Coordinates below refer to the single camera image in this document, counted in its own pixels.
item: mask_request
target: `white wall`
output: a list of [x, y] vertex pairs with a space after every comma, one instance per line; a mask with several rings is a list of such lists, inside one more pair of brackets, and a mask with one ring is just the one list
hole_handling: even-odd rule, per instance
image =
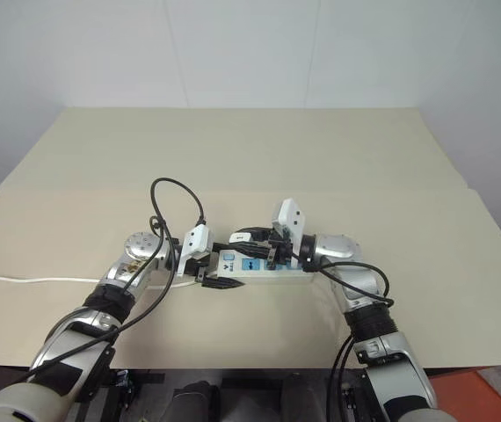
[[501, 222], [501, 75], [474, 81], [501, 54], [480, 39], [501, 39], [499, 14], [481, 0], [0, 0], [0, 182], [64, 106], [421, 105]]
[[501, 1], [478, 1], [465, 26], [439, 89], [420, 109], [501, 227]]

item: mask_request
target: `black cable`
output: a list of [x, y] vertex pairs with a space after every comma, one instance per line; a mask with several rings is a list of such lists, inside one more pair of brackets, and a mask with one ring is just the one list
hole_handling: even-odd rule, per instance
[[34, 376], [41, 371], [44, 371], [44, 370], [49, 369], [51, 367], [54, 367], [57, 363], [61, 362], [62, 360], [65, 360], [65, 359], [69, 358], [70, 356], [73, 356], [74, 354], [80, 353], [83, 350], [86, 350], [89, 347], [92, 347], [98, 343], [101, 343], [101, 342], [106, 341], [106, 340], [109, 340], [110, 342], [114, 341], [116, 336], [119, 333], [121, 333], [121, 332], [127, 330], [129, 327], [139, 323], [144, 317], [146, 317], [148, 314], [150, 314], [153, 311], [153, 309], [155, 309], [158, 306], [158, 304], [164, 299], [166, 294], [171, 289], [172, 281], [174, 280], [174, 275], [176, 272], [175, 268], [177, 266], [177, 257], [176, 257], [176, 254], [174, 253], [174, 243], [172, 242], [171, 233], [169, 231], [169, 228], [166, 225], [166, 221], [164, 220], [163, 216], [161, 215], [161, 212], [156, 204], [155, 186], [157, 183], [159, 183], [161, 181], [171, 182], [175, 185], [178, 185], [178, 186], [186, 189], [186, 191], [192, 195], [192, 197], [196, 200], [196, 203], [198, 204], [198, 208], [200, 210], [200, 217], [198, 219], [198, 222], [205, 223], [203, 207], [201, 206], [200, 200], [196, 197], [195, 193], [192, 190], [190, 190], [187, 186], [185, 186], [184, 184], [182, 184], [182, 183], [180, 183], [177, 180], [174, 180], [172, 178], [158, 178], [158, 179], [153, 181], [153, 183], [151, 184], [151, 191], [150, 191], [151, 203], [153, 204], [153, 208], [155, 209], [156, 219], [158, 221], [159, 227], [163, 229], [164, 235], [166, 236], [166, 240], [169, 242], [170, 251], [171, 251], [171, 269], [169, 271], [169, 279], [167, 280], [166, 284], [164, 285], [164, 288], [163, 288], [163, 291], [161, 292], [161, 294], [151, 303], [151, 305], [148, 308], [146, 308], [139, 316], [132, 319], [130, 322], [123, 324], [120, 328], [111, 330], [98, 338], [95, 338], [87, 343], [84, 343], [83, 345], [80, 345], [79, 347], [75, 347], [74, 349], [71, 349], [66, 353], [60, 354], [59, 356], [42, 363], [41, 365], [39, 365], [38, 367], [36, 367], [34, 369], [30, 369], [23, 376], [19, 377], [14, 383], [24, 382], [28, 378], [30, 378], [31, 376]]
[[160, 233], [156, 232], [156, 229], [159, 228], [158, 222], [156, 222], [156, 215], [152, 215], [149, 218], [149, 227], [155, 236], [161, 236]]
[[[292, 257], [296, 258], [298, 261], [301, 262], [300, 257], [295, 255], [294, 253], [292, 253]], [[342, 281], [336, 275], [333, 275], [325, 270], [325, 268], [331, 268], [333, 266], [360, 266], [362, 268], [369, 268], [370, 270], [376, 271], [383, 278], [383, 282], [385, 283], [385, 290], [383, 292], [383, 296], [374, 295], [372, 293], [367, 292], [366, 290], [362, 290], [359, 287], [355, 287], [352, 284], [347, 283], [346, 281]], [[321, 273], [322, 275], [324, 275], [325, 277], [328, 277], [329, 279], [333, 280], [335, 283], [340, 284], [341, 286], [350, 288], [351, 290], [355, 291], [356, 293], [360, 293], [361, 295], [367, 296], [367, 297], [374, 299], [376, 301], [381, 301], [381, 302], [387, 303], [388, 308], [391, 308], [393, 306], [393, 304], [395, 303], [395, 301], [393, 299], [389, 299], [388, 297], [386, 297], [387, 294], [389, 293], [389, 279], [388, 279], [387, 275], [385, 275], [385, 273], [377, 266], [372, 266], [371, 264], [366, 264], [363, 262], [339, 261], [339, 262], [325, 264], [323, 266], [320, 266], [318, 269], [318, 272]]]
[[[153, 233], [155, 233], [155, 229], [153, 228], [153, 226], [151, 226], [151, 231]], [[142, 273], [142, 271], [149, 265], [149, 263], [155, 259], [156, 257], [156, 254], [159, 253], [159, 251], [161, 250], [161, 248], [163, 247], [163, 226], [159, 226], [159, 234], [157, 235], [159, 237], [159, 244], [156, 246], [156, 249], [155, 251], [151, 254], [151, 256], [143, 263], [142, 266], [140, 266], [139, 268], [137, 268], [137, 271], [134, 273], [134, 275], [132, 275], [129, 280], [127, 281], [127, 283], [124, 285], [124, 287], [121, 289], [120, 293], [123, 295], [124, 293], [127, 292], [127, 290], [129, 289], [129, 287], [132, 285], [132, 283], [135, 281], [135, 279], [137, 278], [137, 276], [139, 274]]]
[[258, 259], [268, 259], [268, 253], [270, 248], [267, 246], [260, 246], [259, 244], [254, 244], [253, 242], [234, 242], [232, 244], [220, 244], [214, 242], [213, 252], [219, 253], [219, 251], [233, 250], [247, 257], [258, 258]]
[[330, 278], [335, 283], [340, 284], [341, 286], [344, 286], [344, 287], [348, 287], [351, 290], [353, 290], [357, 293], [360, 293], [361, 295], [367, 296], [367, 297], [372, 298], [376, 301], [381, 301], [381, 302], [387, 303], [388, 308], [391, 308], [393, 306], [393, 304], [395, 303], [395, 301], [393, 299], [389, 299], [388, 297], [384, 297], [384, 296], [374, 295], [372, 293], [367, 292], [366, 290], [362, 290], [361, 288], [355, 287], [352, 284], [347, 283], [346, 281], [342, 281], [341, 279], [339, 279], [339, 277], [337, 277], [336, 275], [332, 275], [331, 273], [329, 273], [326, 270], [319, 270], [319, 273], [321, 273], [325, 277]]
[[[171, 234], [169, 232], [169, 229], [166, 227], [166, 225], [164, 225], [163, 228], [164, 228], [164, 232], [165, 232], [166, 236], [168, 237], [169, 245], [171, 246], [171, 250], [172, 250], [174, 244], [172, 243], [172, 238], [171, 238]], [[89, 347], [97, 345], [98, 343], [101, 343], [102, 341], [106, 341], [106, 340], [113, 341], [117, 334], [123, 332], [124, 330], [127, 330], [132, 325], [135, 325], [138, 322], [140, 322], [144, 317], [146, 317], [149, 313], [151, 313], [151, 311], [154, 308], [157, 307], [157, 305], [164, 299], [166, 294], [169, 292], [169, 289], [171, 288], [172, 281], [174, 280], [174, 274], [175, 274], [174, 268], [176, 266], [176, 256], [174, 253], [171, 254], [171, 260], [172, 260], [172, 266], [171, 266], [171, 270], [169, 272], [169, 279], [167, 280], [166, 284], [164, 285], [163, 292], [138, 317], [132, 319], [130, 322], [128, 322], [126, 324], [123, 324], [120, 328], [111, 330], [98, 338], [95, 338], [87, 343], [84, 343], [83, 345], [80, 345], [79, 347], [75, 347], [74, 349], [69, 350], [66, 353], [60, 354], [56, 358], [53, 358], [47, 362], [42, 363], [38, 367], [29, 370], [25, 375], [18, 378], [14, 383], [24, 382], [28, 378], [30, 378], [31, 376], [38, 374], [40, 371], [44, 371], [46, 369], [54, 367], [58, 362], [61, 362], [62, 360], [65, 360], [65, 359], [67, 359], [67, 358], [69, 358], [77, 353], [80, 353], [83, 350], [88, 349]]]
[[321, 266], [321, 269], [324, 270], [326, 268], [331, 268], [333, 266], [358, 266], [361, 268], [367, 268], [369, 270], [377, 272], [381, 276], [381, 279], [383, 280], [383, 283], [385, 284], [385, 290], [383, 291], [383, 295], [385, 297], [387, 297], [387, 295], [389, 293], [389, 279], [388, 279], [388, 276], [385, 275], [385, 273], [382, 271], [382, 269], [378, 268], [377, 266], [373, 266], [371, 264], [366, 264], [365, 262], [338, 261], [338, 262], [331, 262], [329, 264], [324, 264]]
[[341, 422], [346, 422], [346, 415], [345, 415], [345, 405], [342, 402], [342, 378], [345, 373], [345, 366], [346, 366], [346, 361], [348, 360], [348, 356], [350, 355], [350, 351], [352, 350], [352, 347], [354, 346], [354, 340], [352, 339], [352, 336], [349, 337], [352, 341], [346, 347], [346, 352], [345, 352], [345, 357], [342, 359], [342, 362], [340, 363], [340, 370], [338, 371], [338, 380], [337, 380], [337, 393], [338, 393], [338, 412], [340, 413], [340, 420]]
[[161, 214], [161, 210], [159, 209], [158, 205], [156, 204], [156, 197], [155, 197], [155, 188], [156, 185], [159, 184], [160, 182], [169, 182], [172, 183], [173, 185], [177, 185], [182, 187], [185, 191], [187, 191], [190, 196], [193, 197], [193, 199], [196, 201], [196, 205], [198, 206], [198, 210], [200, 211], [200, 216], [198, 217], [198, 221], [196, 221], [196, 226], [200, 224], [206, 224], [206, 218], [204, 217], [204, 208], [201, 205], [200, 199], [196, 196], [196, 194], [190, 189], [188, 186], [186, 186], [184, 183], [181, 183], [174, 178], [156, 178], [153, 180], [153, 183], [151, 184], [150, 188], [150, 193], [151, 193], [151, 203], [153, 204], [153, 208], [155, 209], [155, 218], [157, 220], [158, 224], [165, 225], [166, 222], [164, 221], [163, 215]]
[[340, 362], [340, 357], [342, 356], [343, 351], [348, 345], [348, 342], [352, 340], [352, 334], [348, 336], [348, 338], [344, 341], [344, 343], [340, 346], [338, 350], [337, 357], [335, 358], [335, 362], [332, 364], [332, 369], [330, 370], [329, 380], [327, 381], [327, 398], [325, 401], [325, 419], [326, 422], [330, 422], [331, 408], [330, 408], [330, 398], [332, 397], [332, 380], [335, 377], [335, 373], [337, 372], [338, 363]]
[[53, 328], [51, 330], [49, 330], [49, 333], [47, 334], [45, 341], [47, 341], [48, 338], [53, 336], [54, 332], [57, 331], [57, 329], [61, 326], [61, 324], [63, 324], [69, 318], [76, 317], [77, 315], [83, 314], [87, 310], [89, 310], [89, 308], [82, 307], [82, 308], [78, 308], [78, 309], [75, 309], [75, 310], [69, 312], [66, 316], [64, 316], [59, 321], [57, 321], [55, 323], [55, 325], [53, 326]]

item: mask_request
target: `beige table surface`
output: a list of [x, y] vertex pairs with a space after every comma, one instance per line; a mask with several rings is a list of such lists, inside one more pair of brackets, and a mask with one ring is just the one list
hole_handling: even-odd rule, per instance
[[[203, 163], [198, 167], [194, 166], [198, 160], [183, 155], [178, 146], [170, 146], [167, 157], [177, 165], [187, 165], [185, 178], [171, 164], [159, 166], [155, 159], [152, 170], [133, 168], [139, 175], [136, 179], [121, 165], [148, 164], [150, 154], [146, 151], [138, 161], [133, 155], [122, 163], [123, 157], [116, 154], [122, 147], [117, 145], [120, 137], [113, 135], [115, 121], [122, 116], [132, 131], [137, 127], [137, 141], [133, 142], [137, 149], [152, 132], [159, 138], [160, 124], [174, 120], [157, 119], [160, 113], [71, 110], [63, 114], [1, 186], [0, 275], [100, 277], [121, 254], [124, 239], [146, 229], [152, 213], [148, 196], [151, 179], [168, 176], [171, 171], [172, 176], [189, 178], [202, 186], [200, 196], [208, 223], [219, 238], [243, 226], [267, 224], [273, 205], [292, 196], [307, 216], [308, 233], [345, 233], [359, 241], [366, 261], [388, 273], [391, 296], [396, 299], [392, 316], [425, 367], [501, 364], [501, 232], [478, 195], [465, 187], [433, 143], [416, 112], [327, 113], [334, 126], [326, 127], [320, 139], [329, 144], [333, 133], [345, 141], [344, 145], [333, 141], [332, 154], [325, 155], [331, 164], [336, 165], [340, 158], [349, 164], [341, 172], [344, 179], [354, 182], [340, 185], [332, 180], [330, 189], [338, 192], [315, 188], [325, 170], [330, 178], [338, 174], [320, 163], [315, 164], [310, 178], [288, 178], [283, 182], [289, 185], [287, 189], [277, 176], [268, 186], [259, 186], [257, 180], [266, 182], [263, 172], [268, 167], [255, 166], [254, 162], [245, 166], [249, 160], [243, 160], [238, 171], [247, 175], [249, 169], [255, 171], [255, 182], [240, 174], [236, 181], [218, 180], [219, 174], [213, 170], [210, 176], [204, 165], [212, 162], [210, 157], [216, 151], [202, 149], [199, 159]], [[176, 116], [172, 111], [162, 113]], [[233, 113], [244, 115], [243, 111]], [[267, 111], [248, 113], [269, 115]], [[272, 113], [289, 116], [305, 112]], [[312, 114], [316, 121], [329, 119], [323, 112]], [[98, 127], [104, 120], [102, 115], [112, 117], [106, 120], [110, 127], [106, 131]], [[195, 111], [187, 115], [198, 120]], [[91, 116], [92, 125], [86, 116]], [[151, 116], [159, 123], [154, 127], [149, 124]], [[132, 121], [138, 124], [139, 120], [146, 121], [145, 125], [133, 125]], [[265, 120], [274, 125], [274, 119]], [[369, 150], [348, 139], [352, 135], [337, 124], [341, 120], [352, 122]], [[364, 121], [365, 130], [359, 120]], [[385, 121], [387, 128], [402, 127], [398, 130], [402, 136], [395, 132], [383, 141]], [[205, 120], [199, 122], [205, 126]], [[302, 131], [292, 129], [295, 136]], [[239, 132], [245, 133], [244, 127]], [[88, 156], [98, 163], [91, 135], [101, 149], [110, 148], [105, 150], [105, 165], [97, 165], [89, 173]], [[422, 145], [416, 142], [418, 136]], [[79, 158], [70, 146], [63, 145], [65, 139], [72, 139], [69, 142], [74, 148], [82, 148]], [[200, 137], [202, 144], [207, 144], [207, 139]], [[386, 155], [376, 148], [384, 149], [386, 142], [402, 147], [387, 149]], [[151, 148], [155, 156], [162, 156], [157, 146]], [[362, 171], [362, 166], [341, 149], [359, 151], [358, 156], [378, 171]], [[413, 151], [419, 160], [410, 158]], [[288, 170], [296, 162], [305, 164], [307, 160], [297, 154], [291, 163], [282, 160], [282, 168]], [[233, 172], [237, 166], [227, 167]], [[355, 171], [362, 178], [354, 179]], [[104, 175], [112, 183], [105, 183]], [[292, 188], [296, 179], [306, 188]], [[239, 184], [240, 189], [231, 184]], [[194, 223], [193, 204], [171, 186], [163, 186], [158, 195], [172, 233], [182, 236]], [[0, 364], [28, 365], [52, 324], [82, 303], [91, 289], [91, 285], [72, 282], [17, 285], [0, 281]], [[155, 294], [148, 291], [134, 311], [147, 306]], [[322, 277], [306, 286], [245, 286], [231, 291], [181, 287], [172, 290], [145, 321], [120, 336], [113, 366], [328, 367], [338, 341], [346, 334], [328, 282]]]

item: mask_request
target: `white power strip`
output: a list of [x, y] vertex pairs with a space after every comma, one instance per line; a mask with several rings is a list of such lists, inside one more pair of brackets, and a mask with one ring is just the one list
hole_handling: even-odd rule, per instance
[[266, 260], [249, 258], [233, 250], [219, 253], [217, 276], [229, 277], [245, 283], [260, 284], [303, 284], [313, 280], [313, 273], [299, 268], [277, 265], [275, 270], [266, 268]]

